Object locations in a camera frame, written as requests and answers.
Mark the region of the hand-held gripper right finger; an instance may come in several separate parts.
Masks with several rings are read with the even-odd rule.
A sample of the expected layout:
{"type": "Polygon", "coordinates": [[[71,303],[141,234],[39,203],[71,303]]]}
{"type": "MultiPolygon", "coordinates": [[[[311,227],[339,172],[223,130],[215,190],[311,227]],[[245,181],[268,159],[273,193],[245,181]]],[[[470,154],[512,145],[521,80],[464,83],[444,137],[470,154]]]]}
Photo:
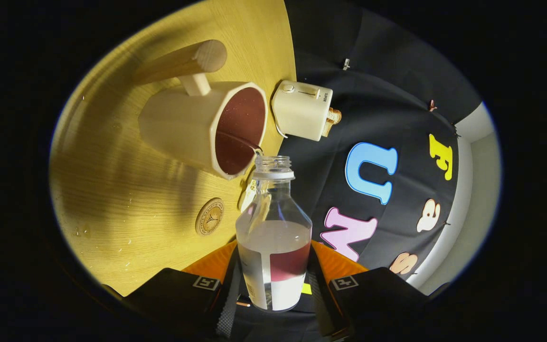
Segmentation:
{"type": "Polygon", "coordinates": [[[407,335],[449,286],[425,295],[386,267],[367,270],[315,241],[307,271],[319,330],[332,342],[407,335]]]}

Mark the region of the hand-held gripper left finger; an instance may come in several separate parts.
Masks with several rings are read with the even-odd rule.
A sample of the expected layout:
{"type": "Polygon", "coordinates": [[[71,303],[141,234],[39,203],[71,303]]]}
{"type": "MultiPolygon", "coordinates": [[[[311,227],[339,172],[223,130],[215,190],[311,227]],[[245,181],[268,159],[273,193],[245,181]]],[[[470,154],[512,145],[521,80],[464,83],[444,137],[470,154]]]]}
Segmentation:
{"type": "Polygon", "coordinates": [[[164,268],[129,294],[126,303],[177,338],[227,341],[240,279],[237,242],[230,242],[184,270],[164,268]]]}

